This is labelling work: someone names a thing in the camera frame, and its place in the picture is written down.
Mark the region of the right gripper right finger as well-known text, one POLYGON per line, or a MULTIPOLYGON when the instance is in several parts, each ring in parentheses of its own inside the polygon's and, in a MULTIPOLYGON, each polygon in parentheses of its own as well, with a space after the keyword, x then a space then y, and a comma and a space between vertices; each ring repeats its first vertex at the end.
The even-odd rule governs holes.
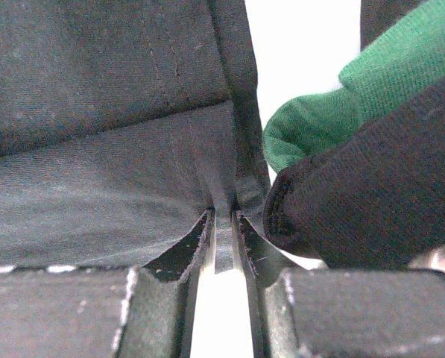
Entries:
POLYGON ((445 357, 445 273, 306 270, 231 222, 255 357, 445 357))

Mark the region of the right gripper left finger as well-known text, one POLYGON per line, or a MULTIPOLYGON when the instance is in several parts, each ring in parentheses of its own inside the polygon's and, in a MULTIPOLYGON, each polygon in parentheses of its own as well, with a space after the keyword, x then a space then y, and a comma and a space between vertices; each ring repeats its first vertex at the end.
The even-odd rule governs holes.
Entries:
POLYGON ((0 357, 188 357, 215 212, 131 266, 0 266, 0 357))

